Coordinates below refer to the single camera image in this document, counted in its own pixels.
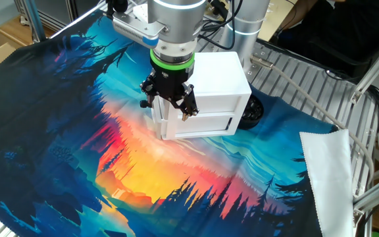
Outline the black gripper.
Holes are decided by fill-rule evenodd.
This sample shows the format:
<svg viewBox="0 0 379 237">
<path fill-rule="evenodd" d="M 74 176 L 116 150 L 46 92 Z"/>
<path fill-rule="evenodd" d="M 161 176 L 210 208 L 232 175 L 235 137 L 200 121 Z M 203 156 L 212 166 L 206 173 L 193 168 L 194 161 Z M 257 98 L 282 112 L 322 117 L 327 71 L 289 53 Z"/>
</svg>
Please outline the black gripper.
<svg viewBox="0 0 379 237">
<path fill-rule="evenodd" d="M 192 84 L 185 84 L 193 74 L 194 62 L 189 65 L 166 65 L 151 61 L 155 75 L 150 74 L 141 84 L 141 91 L 147 96 L 140 105 L 152 105 L 157 92 L 164 98 L 172 99 L 175 109 L 182 112 L 182 120 L 187 121 L 199 112 Z"/>
</svg>

